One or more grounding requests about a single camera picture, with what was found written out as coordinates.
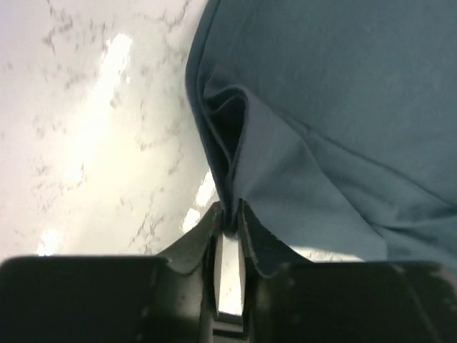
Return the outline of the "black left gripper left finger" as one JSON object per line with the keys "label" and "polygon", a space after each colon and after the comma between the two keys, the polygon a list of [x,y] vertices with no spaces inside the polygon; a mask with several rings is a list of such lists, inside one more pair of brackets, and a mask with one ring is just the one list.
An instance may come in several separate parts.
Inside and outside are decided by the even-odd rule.
{"label": "black left gripper left finger", "polygon": [[3,342],[211,342],[221,207],[155,256],[14,257]]}

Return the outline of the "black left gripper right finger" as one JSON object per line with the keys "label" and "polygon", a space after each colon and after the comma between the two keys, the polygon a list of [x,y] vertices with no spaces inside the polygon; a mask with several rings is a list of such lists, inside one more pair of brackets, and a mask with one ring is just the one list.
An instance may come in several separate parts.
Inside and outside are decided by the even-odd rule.
{"label": "black left gripper right finger", "polygon": [[311,262],[237,213],[250,342],[454,342],[456,276],[429,262]]}

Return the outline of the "blue-grey t-shirt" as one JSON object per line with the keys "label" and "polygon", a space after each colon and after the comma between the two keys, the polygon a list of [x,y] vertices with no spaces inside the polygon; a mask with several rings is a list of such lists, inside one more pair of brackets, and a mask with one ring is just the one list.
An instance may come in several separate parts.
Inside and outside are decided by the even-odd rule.
{"label": "blue-grey t-shirt", "polygon": [[227,224],[456,267],[454,1],[209,1],[186,89]]}

